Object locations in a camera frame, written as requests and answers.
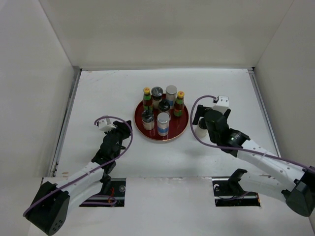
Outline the silver-lid spice shaker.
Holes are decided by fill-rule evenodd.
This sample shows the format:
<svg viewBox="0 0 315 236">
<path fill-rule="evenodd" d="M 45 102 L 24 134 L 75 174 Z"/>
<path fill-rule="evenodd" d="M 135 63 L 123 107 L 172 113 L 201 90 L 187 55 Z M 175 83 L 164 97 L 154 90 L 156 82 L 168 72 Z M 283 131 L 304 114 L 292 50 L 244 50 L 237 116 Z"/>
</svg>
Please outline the silver-lid spice shaker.
<svg viewBox="0 0 315 236">
<path fill-rule="evenodd" d="M 158 109 L 158 105 L 162 100 L 163 89 L 161 87 L 153 87 L 151 89 L 152 99 L 153 99 L 153 108 Z"/>
</svg>

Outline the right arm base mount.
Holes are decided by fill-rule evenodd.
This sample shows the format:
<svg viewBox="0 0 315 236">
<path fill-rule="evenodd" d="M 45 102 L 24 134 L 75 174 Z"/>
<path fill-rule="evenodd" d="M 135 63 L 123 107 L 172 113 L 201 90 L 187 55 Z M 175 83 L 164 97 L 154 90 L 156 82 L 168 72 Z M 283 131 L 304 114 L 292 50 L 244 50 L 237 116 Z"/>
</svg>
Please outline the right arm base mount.
<svg viewBox="0 0 315 236">
<path fill-rule="evenodd" d="M 239 184 L 241 177 L 247 173 L 237 169 L 229 177 L 213 177 L 214 201 L 217 207 L 260 207 L 259 195 L 246 192 Z"/>
</svg>

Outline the black-lid shaker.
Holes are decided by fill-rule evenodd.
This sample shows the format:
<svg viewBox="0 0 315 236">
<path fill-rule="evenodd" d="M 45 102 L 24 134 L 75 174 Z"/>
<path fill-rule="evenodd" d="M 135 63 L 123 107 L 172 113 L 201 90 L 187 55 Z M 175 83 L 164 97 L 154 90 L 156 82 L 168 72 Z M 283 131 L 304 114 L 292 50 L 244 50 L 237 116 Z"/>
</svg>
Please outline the black-lid shaker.
<svg viewBox="0 0 315 236">
<path fill-rule="evenodd" d="M 166 99 L 163 99 L 159 102 L 158 112 L 170 114 L 170 104 Z"/>
<path fill-rule="evenodd" d="M 198 138 L 204 138 L 208 135 L 208 130 L 204 118 L 201 118 L 199 120 L 198 125 L 195 128 L 195 133 Z"/>
<path fill-rule="evenodd" d="M 154 129 L 154 114 L 150 110 L 144 110 L 141 114 L 142 125 L 145 130 Z"/>
</svg>

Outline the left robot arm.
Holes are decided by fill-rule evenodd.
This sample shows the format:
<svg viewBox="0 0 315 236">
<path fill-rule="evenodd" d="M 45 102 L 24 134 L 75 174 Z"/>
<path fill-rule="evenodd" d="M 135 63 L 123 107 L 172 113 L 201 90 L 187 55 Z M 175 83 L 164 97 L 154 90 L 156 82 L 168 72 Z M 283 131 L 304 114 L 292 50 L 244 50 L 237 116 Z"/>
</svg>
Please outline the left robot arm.
<svg viewBox="0 0 315 236">
<path fill-rule="evenodd" d="M 103 116 L 105 126 L 101 128 L 105 136 L 92 160 L 70 177 L 51 183 L 43 183 L 23 217 L 43 231 L 54 235 L 65 223 L 68 213 L 81 204 L 89 205 L 88 198 L 110 192 L 109 174 L 116 161 L 129 149 L 123 146 L 125 139 L 133 140 L 131 121 Z"/>
</svg>

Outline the tall pearl jar blue label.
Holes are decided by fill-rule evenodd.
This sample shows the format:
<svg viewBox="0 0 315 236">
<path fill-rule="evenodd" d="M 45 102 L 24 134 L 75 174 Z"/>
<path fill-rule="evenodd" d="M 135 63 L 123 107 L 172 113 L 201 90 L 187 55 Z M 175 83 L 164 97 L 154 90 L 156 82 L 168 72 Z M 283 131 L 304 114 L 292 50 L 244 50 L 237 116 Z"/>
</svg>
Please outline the tall pearl jar blue label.
<svg viewBox="0 0 315 236">
<path fill-rule="evenodd" d="M 177 96 L 177 87 L 174 85 L 168 85 L 165 91 L 165 99 L 168 101 L 170 108 L 173 108 Z"/>
</svg>

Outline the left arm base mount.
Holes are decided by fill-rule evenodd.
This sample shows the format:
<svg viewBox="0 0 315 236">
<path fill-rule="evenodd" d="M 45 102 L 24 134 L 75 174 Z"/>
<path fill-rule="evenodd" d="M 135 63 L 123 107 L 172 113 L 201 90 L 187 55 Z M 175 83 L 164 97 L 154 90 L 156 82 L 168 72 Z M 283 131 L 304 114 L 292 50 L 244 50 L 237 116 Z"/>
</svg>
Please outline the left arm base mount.
<svg viewBox="0 0 315 236">
<path fill-rule="evenodd" d="M 112 178 L 103 183 L 101 191 L 85 200 L 79 207 L 124 207 L 126 178 Z"/>
</svg>

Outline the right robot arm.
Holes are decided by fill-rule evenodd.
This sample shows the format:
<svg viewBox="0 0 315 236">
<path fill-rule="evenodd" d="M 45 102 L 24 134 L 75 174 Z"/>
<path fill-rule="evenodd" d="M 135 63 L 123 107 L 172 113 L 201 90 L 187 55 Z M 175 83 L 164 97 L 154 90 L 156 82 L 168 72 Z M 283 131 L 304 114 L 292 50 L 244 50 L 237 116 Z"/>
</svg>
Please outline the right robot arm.
<svg viewBox="0 0 315 236">
<path fill-rule="evenodd" d="M 251 174 L 237 169 L 229 177 L 227 188 L 234 195 L 257 192 L 278 199 L 295 213 L 309 217 L 315 209 L 315 169 L 300 163 L 274 156 L 258 145 L 245 133 L 229 127 L 231 110 L 216 106 L 194 104 L 190 126 L 197 126 L 208 134 L 211 148 L 217 148 L 242 161 L 248 162 L 266 173 Z"/>
</svg>

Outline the ketchup bottle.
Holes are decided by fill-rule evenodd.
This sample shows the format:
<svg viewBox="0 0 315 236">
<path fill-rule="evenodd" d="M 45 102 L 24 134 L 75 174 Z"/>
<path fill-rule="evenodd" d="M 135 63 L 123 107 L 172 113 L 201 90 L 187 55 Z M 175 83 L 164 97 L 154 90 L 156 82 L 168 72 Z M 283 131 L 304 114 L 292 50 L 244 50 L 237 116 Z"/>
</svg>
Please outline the ketchup bottle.
<svg viewBox="0 0 315 236">
<path fill-rule="evenodd" d="M 176 117 L 181 117 L 183 115 L 184 107 L 185 107 L 184 96 L 185 96 L 185 93 L 183 91 L 179 91 L 177 93 L 177 98 L 174 103 L 174 111 L 173 111 L 173 114 Z"/>
<path fill-rule="evenodd" d="M 143 109 L 145 110 L 149 110 L 149 111 L 153 111 L 153 99 L 151 96 L 151 91 L 149 87 L 145 87 L 143 89 Z"/>
</svg>

